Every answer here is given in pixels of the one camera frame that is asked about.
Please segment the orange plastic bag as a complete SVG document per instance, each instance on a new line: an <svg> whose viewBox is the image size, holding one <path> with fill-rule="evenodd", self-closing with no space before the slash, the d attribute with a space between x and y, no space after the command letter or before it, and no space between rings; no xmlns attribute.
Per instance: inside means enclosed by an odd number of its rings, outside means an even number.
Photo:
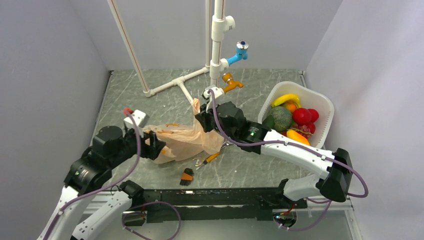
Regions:
<svg viewBox="0 0 424 240"><path fill-rule="evenodd" d="M165 142L165 147L153 160L156 165L187 160L202 152L212 155L217 153L224 143L224 138L219 133L204 132L202 125L195 118L191 125L179 123L146 125L142 131L146 133L153 131L159 140Z"/></svg>

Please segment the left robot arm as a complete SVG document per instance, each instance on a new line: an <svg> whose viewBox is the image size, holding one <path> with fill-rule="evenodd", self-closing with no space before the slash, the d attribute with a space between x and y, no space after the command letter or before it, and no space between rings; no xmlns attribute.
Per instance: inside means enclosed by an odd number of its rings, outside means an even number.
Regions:
<svg viewBox="0 0 424 240"><path fill-rule="evenodd" d="M59 201L38 239L90 240L106 227L113 215L128 208L139 209L144 203L144 189L130 180L120 179L118 193L87 220L81 220L96 194L107 188L105 183L111 179L113 169L133 156L155 160L165 146L153 131L138 135L133 128L103 127L94 136L92 145L70 166Z"/></svg>

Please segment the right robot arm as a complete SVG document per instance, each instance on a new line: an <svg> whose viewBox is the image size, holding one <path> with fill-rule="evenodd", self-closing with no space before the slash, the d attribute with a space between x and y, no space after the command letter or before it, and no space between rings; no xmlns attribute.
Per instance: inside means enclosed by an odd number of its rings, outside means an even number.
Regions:
<svg viewBox="0 0 424 240"><path fill-rule="evenodd" d="M219 104L216 110L207 110L203 104L195 119L205 132L215 130L246 152L282 159L312 173L280 182L275 194L280 207L287 208L295 201L317 195L334 202L346 201L353 166L345 149L318 149L289 139L262 123L247 120L232 102Z"/></svg>

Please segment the yellow fake mango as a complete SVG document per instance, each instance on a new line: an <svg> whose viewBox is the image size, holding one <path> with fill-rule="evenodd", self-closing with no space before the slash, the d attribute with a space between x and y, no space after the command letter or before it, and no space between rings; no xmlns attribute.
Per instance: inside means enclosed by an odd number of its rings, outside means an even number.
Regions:
<svg viewBox="0 0 424 240"><path fill-rule="evenodd" d="M292 130L292 129L287 130L286 136L291 140L310 146L310 142L308 141L308 139L295 130Z"/></svg>

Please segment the fake orange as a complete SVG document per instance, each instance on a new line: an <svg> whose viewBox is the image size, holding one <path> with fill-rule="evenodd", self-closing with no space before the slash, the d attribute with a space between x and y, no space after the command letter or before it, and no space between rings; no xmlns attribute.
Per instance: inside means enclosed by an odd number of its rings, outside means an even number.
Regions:
<svg viewBox="0 0 424 240"><path fill-rule="evenodd" d="M295 103L293 103L293 102L290 102L290 101L288 101L288 102L285 102L284 104L283 104L283 106L286 108L286 109L288 109L289 110L289 112L292 114L297 108L298 108L298 106L295 104Z"/></svg>

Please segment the yellow fake banana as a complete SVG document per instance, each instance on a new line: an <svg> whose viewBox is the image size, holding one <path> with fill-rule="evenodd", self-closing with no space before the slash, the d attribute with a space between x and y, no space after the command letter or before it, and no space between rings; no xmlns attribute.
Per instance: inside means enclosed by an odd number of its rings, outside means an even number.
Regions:
<svg viewBox="0 0 424 240"><path fill-rule="evenodd" d="M293 102L297 108L301 108L301 107L302 107L302 105L301 105L301 101L300 101L300 98L298 97L298 95L293 94L293 93L285 94L285 95L282 95L282 96L280 96L280 97L276 98L276 99L275 99L275 100L271 103L271 105L270 105L270 106L271 106L272 108L275 108L275 107L280 106L280 105L282 105L283 103L285 103L285 102L289 102L289 101Z"/></svg>

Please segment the red fake apple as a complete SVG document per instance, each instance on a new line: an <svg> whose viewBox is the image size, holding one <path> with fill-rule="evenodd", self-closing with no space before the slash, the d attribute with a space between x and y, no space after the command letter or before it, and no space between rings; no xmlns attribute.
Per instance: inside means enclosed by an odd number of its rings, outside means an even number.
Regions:
<svg viewBox="0 0 424 240"><path fill-rule="evenodd" d="M298 108L292 113L292 119L296 124L306 125L311 122L311 114L306 108Z"/></svg>

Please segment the red fake tomato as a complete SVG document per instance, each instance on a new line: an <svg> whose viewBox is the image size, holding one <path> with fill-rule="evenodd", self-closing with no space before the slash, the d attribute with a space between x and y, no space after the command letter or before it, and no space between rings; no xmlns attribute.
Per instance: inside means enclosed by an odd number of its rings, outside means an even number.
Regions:
<svg viewBox="0 0 424 240"><path fill-rule="evenodd" d="M315 109L313 109L313 108L308 108L307 110L308 110L308 111L310 112L310 114L311 114L311 122L312 122L312 123L315 123L315 122L318 120L318 118L320 117L320 115L319 115L318 111L317 111L317 110L315 110Z"/></svg>

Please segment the silver combination wrench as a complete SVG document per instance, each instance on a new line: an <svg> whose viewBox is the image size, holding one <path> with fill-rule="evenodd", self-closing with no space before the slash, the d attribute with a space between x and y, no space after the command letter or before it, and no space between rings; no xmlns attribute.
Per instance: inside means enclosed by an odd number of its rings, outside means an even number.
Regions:
<svg viewBox="0 0 424 240"><path fill-rule="evenodd" d="M199 169L201 166L204 166L204 165L207 165L207 164L209 164L212 160L214 160L216 157L218 157L219 155L220 155L220 153L221 153L221 151L224 149L224 148L226 148L226 147L228 147L228 146L231 146L232 145L232 143L229 143L229 142L224 142L223 144L222 144L222 146L221 146L221 148L219 149L219 151L218 152L216 152L216 153L214 153L214 154L212 154L212 155L210 155L210 156L208 156L208 157L206 157L205 159L203 159L203 160L200 160L200 159L197 159L196 160L196 162L195 162L195 167L197 168L197 169Z"/></svg>

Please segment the black orange hex key set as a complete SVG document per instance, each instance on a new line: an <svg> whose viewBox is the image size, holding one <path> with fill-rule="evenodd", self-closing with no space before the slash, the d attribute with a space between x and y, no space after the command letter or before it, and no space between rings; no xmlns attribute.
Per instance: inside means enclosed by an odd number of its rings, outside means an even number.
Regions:
<svg viewBox="0 0 424 240"><path fill-rule="evenodd" d="M193 179L194 179L193 169L185 168L181 175L179 184L181 186L189 186L192 183Z"/></svg>

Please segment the blue tap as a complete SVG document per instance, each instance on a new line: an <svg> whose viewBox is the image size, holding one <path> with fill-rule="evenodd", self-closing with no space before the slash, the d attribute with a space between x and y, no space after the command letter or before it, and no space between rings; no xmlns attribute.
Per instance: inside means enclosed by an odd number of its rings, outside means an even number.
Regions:
<svg viewBox="0 0 424 240"><path fill-rule="evenodd" d="M226 59L226 61L228 62L228 65L231 66L232 64L239 62L241 60L247 60L248 48L249 48L249 44L246 41L239 40L236 43L235 54L232 57Z"/></svg>

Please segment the white PVC pipe stand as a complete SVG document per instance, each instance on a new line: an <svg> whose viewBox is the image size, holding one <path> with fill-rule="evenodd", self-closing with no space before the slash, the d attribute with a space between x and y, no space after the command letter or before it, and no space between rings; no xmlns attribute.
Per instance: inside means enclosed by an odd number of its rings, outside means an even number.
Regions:
<svg viewBox="0 0 424 240"><path fill-rule="evenodd" d="M209 74L215 85L233 63L221 56L225 34L236 27L224 0L110 0L108 6L145 97L178 87L192 101L187 80ZM157 87L143 74L145 68L190 67Z"/></svg>

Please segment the white plastic basket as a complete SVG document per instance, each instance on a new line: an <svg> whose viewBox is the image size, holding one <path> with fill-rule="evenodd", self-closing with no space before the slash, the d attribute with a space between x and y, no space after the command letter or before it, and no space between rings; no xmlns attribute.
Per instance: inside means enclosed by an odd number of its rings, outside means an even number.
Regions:
<svg viewBox="0 0 424 240"><path fill-rule="evenodd" d="M321 149L328 135L335 109L333 103L321 93L291 81L274 86L264 102L257 121L274 118L274 129L279 133L295 131L312 147Z"/></svg>

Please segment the orange handled screwdriver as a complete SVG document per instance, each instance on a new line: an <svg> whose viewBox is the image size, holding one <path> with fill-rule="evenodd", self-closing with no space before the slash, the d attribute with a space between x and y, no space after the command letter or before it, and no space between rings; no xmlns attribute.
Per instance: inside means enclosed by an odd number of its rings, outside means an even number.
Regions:
<svg viewBox="0 0 424 240"><path fill-rule="evenodd" d="M205 158L204 160L200 161L198 160L195 164L196 170L198 170L199 168L201 168L204 165L209 164L212 160L214 160L216 157L218 157L220 155L220 152L216 152L210 156L208 156L207 158Z"/></svg>

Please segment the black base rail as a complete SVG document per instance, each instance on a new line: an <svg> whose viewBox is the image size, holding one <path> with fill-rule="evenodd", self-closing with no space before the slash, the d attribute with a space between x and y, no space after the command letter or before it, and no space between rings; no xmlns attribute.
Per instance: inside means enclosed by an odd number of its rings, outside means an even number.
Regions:
<svg viewBox="0 0 424 240"><path fill-rule="evenodd" d="M254 219L271 221L275 214L306 209L307 202L288 202L277 187L145 189L132 211L147 223Z"/></svg>

